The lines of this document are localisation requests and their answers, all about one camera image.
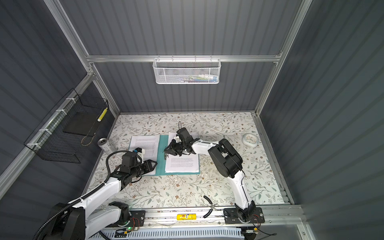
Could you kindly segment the teal green file folder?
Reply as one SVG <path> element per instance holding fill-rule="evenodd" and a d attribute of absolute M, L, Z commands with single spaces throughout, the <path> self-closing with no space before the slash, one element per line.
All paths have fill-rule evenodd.
<path fill-rule="evenodd" d="M 159 149 L 158 149 L 158 156 L 157 156 L 157 160 L 158 160 L 158 165 L 156 167 L 156 174 L 153 175 L 153 176 L 166 176 L 166 175 L 197 175 L 197 174 L 167 174 L 165 172 L 165 165 L 166 165 L 166 160 L 165 160 L 165 154 L 164 154 L 164 149 L 167 147 L 168 145 L 168 137 L 169 137 L 169 134 L 168 135 L 159 135 L 160 136 L 160 142 L 159 142 Z"/>

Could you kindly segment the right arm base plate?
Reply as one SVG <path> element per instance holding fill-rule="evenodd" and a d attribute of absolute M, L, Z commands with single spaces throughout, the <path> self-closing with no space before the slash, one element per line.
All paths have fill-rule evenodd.
<path fill-rule="evenodd" d="M 265 217 L 261 208 L 254 208 L 251 212 L 236 208 L 225 208 L 223 210 L 226 224 L 263 224 Z"/>

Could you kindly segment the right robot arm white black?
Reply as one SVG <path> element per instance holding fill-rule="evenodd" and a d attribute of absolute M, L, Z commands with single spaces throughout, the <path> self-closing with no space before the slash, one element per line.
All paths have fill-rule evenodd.
<path fill-rule="evenodd" d="M 179 157 L 184 153 L 210 156 L 218 172 L 229 181 L 235 196 L 239 220 L 243 223 L 251 221 L 256 204 L 244 183 L 246 175 L 242 166 L 243 159 L 227 139 L 218 142 L 195 139 L 186 128 L 181 128 L 165 148 L 164 153 Z"/>

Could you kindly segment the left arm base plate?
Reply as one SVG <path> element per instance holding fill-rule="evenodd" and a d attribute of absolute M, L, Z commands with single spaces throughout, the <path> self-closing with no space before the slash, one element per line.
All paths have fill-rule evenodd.
<path fill-rule="evenodd" d="M 130 211 L 130 218 L 123 222 L 112 224 L 113 227 L 143 227 L 145 222 L 146 211 Z"/>

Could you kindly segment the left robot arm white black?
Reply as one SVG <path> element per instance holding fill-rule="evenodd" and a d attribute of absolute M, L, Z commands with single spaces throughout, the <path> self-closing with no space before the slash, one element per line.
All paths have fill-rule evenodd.
<path fill-rule="evenodd" d="M 158 164 L 144 160 L 145 150 L 141 148 L 120 152 L 122 163 L 114 171 L 106 159 L 108 174 L 101 184 L 67 204 L 60 203 L 52 208 L 46 222 L 34 234 L 35 240 L 86 240 L 109 225 L 126 227 L 136 224 L 127 204 L 111 202 L 105 210 L 96 210 L 126 186 L 154 171 Z"/>

